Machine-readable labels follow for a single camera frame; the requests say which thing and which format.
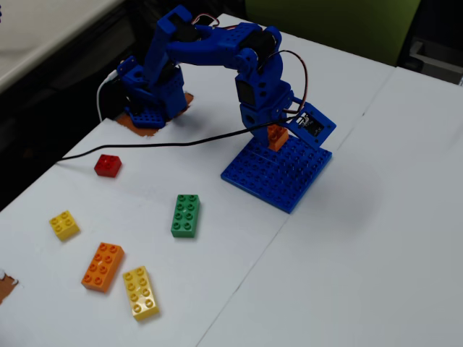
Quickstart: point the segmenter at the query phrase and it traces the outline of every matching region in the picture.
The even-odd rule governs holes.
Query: white cable
[[[109,74],[108,77],[104,79],[104,81],[100,84],[100,87],[98,87],[98,90],[96,91],[96,109],[98,110],[98,117],[100,119],[100,123],[103,121],[100,110],[100,91],[106,83],[114,80],[115,78],[117,78],[117,76],[118,74],[116,70],[111,72],[111,74]]]

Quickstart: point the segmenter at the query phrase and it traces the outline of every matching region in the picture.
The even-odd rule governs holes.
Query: blue baseplate
[[[153,107],[145,106],[142,112],[136,115],[128,107],[125,108],[125,111],[130,115],[133,125],[137,128],[162,129],[166,126],[163,114]]]
[[[332,153],[314,150],[289,136],[278,152],[254,137],[221,174],[221,178],[246,192],[291,213]]]

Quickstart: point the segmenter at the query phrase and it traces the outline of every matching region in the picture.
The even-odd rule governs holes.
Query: red wire
[[[214,24],[213,27],[217,27],[217,26],[220,25],[219,20],[218,20],[217,18],[215,18],[213,15],[209,14],[209,13],[199,13],[199,15],[196,16],[196,18],[195,18],[193,21],[191,21],[191,24],[196,24],[197,21],[200,20],[200,18],[201,18],[202,16],[206,16],[206,17],[211,18],[212,20],[215,20],[215,21],[217,22],[217,24]]]

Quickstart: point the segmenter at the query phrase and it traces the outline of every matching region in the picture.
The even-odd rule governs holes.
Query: robotic arm
[[[131,101],[126,111],[135,126],[161,128],[166,120],[186,109],[178,63],[219,65],[238,71],[235,82],[245,127],[285,119],[293,102],[304,103],[297,118],[281,125],[312,148],[320,147],[336,125],[296,98],[289,83],[281,80],[281,33],[275,27],[262,30],[256,24],[240,23],[219,28],[191,21],[192,15],[178,6],[158,21],[145,66],[134,57],[118,66],[117,73]],[[251,132],[262,145],[269,146],[266,127]]]

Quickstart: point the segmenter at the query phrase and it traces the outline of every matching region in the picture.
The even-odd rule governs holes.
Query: white table
[[[123,0],[3,0],[0,93]]]
[[[462,114],[397,69],[199,347],[461,346]]]
[[[223,25],[237,20],[221,16]],[[309,101],[338,124],[326,143],[336,151],[393,68],[284,35],[282,48],[307,62]],[[302,94],[302,67],[284,56],[284,79]],[[188,111],[154,138],[140,138],[105,120],[70,154],[107,143],[189,141],[242,129],[234,86],[236,72],[183,66]],[[0,306],[0,345],[196,346],[281,227],[292,219],[220,179],[250,135],[186,147],[104,150],[119,155],[116,179],[98,177],[100,153],[56,165],[0,213],[0,267],[20,286]],[[325,176],[332,171],[328,166]],[[199,194],[197,238],[170,232],[177,194]],[[319,200],[310,190],[302,203]],[[48,220],[63,210],[81,233],[61,243]],[[107,295],[80,281],[99,242],[121,245],[120,270]],[[148,269],[161,314],[137,323],[130,314],[121,274]]]

